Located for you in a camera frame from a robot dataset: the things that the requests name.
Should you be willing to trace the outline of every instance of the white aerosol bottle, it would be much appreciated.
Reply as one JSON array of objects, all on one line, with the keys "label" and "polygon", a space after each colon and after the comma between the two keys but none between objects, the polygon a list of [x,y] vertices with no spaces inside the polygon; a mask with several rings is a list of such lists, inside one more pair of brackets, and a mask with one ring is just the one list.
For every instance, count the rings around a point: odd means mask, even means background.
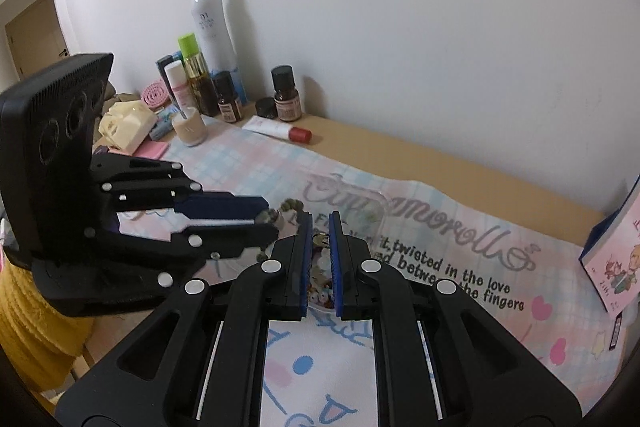
[{"label": "white aerosol bottle", "polygon": [[220,71],[228,71],[240,102],[247,102],[242,77],[238,70],[238,58],[229,31],[226,29],[222,0],[192,0],[191,14],[196,23],[196,38],[200,51],[209,67],[211,78]]}]

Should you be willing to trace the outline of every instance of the book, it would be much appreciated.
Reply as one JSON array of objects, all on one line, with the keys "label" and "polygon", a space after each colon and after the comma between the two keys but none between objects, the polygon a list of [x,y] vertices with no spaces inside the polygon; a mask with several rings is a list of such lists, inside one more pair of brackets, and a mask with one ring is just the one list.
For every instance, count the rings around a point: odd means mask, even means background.
[{"label": "book", "polygon": [[622,206],[593,227],[580,255],[610,317],[637,301],[640,293],[639,181]]}]

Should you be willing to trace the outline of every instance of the white tube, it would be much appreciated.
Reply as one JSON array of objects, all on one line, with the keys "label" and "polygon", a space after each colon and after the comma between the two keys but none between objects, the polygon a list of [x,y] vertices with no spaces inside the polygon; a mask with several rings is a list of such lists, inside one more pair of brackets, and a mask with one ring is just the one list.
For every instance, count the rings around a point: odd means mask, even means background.
[{"label": "white tube", "polygon": [[251,120],[245,123],[242,128],[247,131],[253,131],[266,136],[280,138],[298,143],[309,143],[311,140],[311,131],[294,127],[290,123],[283,123],[260,116],[252,116]]}]

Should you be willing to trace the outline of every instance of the black bottle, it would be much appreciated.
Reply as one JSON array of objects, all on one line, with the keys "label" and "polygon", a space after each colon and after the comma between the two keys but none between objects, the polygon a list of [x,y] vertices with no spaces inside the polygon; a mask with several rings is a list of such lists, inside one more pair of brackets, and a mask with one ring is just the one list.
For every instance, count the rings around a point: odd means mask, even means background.
[{"label": "black bottle", "polygon": [[220,71],[213,77],[213,85],[218,93],[218,107],[225,122],[236,123],[242,120],[242,105],[231,79],[231,73]]}]

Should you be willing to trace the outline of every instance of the yellow towel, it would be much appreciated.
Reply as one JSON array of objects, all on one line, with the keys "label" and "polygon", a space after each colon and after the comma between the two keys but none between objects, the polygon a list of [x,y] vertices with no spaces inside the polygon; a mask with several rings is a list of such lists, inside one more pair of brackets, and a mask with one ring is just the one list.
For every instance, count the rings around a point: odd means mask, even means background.
[{"label": "yellow towel", "polygon": [[60,387],[91,333],[93,319],[55,311],[36,290],[31,273],[5,263],[0,273],[0,345],[16,371],[39,393]]}]

